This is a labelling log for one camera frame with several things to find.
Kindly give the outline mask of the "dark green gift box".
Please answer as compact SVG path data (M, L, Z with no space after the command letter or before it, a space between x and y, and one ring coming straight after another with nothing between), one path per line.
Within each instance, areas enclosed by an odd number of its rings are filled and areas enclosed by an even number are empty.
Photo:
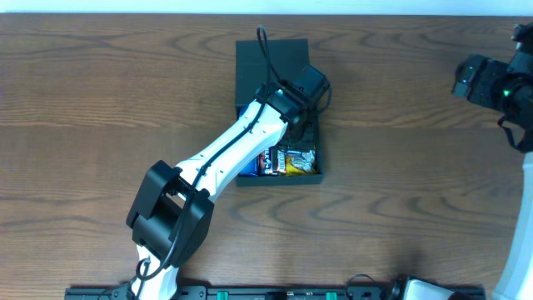
M281 78L294 80L302 69L310 64L308 41L306 39L272 40L269 46L273 67ZM256 91L266 76L265 59L258 42L236 42L236 89L235 109L236 114L244 112L246 106L252 101L252 94ZM315 119L308 126L314 130L314 145L316 147L317 173L312 175L284 176L257 176L236 177L238 187L266 187L319 184L324 178L322 161L322 140L319 131L319 122Z

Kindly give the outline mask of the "green red wafer bar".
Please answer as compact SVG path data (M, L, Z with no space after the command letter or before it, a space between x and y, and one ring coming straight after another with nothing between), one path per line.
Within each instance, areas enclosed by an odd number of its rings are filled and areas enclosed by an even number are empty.
M264 173L272 176L286 174L286 153L276 147L269 148L265 154Z

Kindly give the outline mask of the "yellow Hacks candy bag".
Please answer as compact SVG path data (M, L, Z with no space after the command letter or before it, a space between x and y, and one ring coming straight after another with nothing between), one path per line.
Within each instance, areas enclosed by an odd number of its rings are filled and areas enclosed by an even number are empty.
M287 156L286 155L286 175L311 175L317 173L316 169L316 151L308 157Z

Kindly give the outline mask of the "Dairy Milk chocolate bar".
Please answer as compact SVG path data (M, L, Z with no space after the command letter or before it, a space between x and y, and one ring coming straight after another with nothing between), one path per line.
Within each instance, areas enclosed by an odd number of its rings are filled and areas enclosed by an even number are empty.
M272 174L270 151L265 150L258 156L258 174L267 176Z

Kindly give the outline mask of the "blue Oreo cookie pack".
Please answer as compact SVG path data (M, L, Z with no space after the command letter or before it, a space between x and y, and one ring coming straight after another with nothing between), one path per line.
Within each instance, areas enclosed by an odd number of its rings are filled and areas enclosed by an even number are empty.
M238 108L238 116L242 117L247 110L247 106ZM259 162L256 155L239 173L239 177L255 178L258 176Z

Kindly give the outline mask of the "small blue candy box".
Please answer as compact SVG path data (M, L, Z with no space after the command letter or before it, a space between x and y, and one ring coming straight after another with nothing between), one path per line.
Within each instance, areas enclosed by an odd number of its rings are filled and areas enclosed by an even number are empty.
M313 149L311 150L301 150L296 148L288 147L284 150L285 154L287 156L301 156L301 157L308 157L309 155L313 154Z

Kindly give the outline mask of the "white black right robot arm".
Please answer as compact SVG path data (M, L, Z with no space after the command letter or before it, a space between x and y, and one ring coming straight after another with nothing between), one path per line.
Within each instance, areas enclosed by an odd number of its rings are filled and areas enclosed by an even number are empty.
M509 62L470 55L455 72L452 94L497 111L497 126L522 156L520 211L506 265L491 294L482 287L443 285L400 275L383 299L531 299L532 298L532 24L516 24L516 43Z

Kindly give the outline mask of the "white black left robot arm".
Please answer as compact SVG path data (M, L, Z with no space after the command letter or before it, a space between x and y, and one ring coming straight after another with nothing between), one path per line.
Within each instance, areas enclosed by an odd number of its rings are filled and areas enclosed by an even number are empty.
M209 146L174 167L159 161L147 170L126 218L139 255L127 298L174 296L177 273L205 240L227 184L288 130L300 132L330 91L326 76L312 66L294 81L265 82L245 112Z

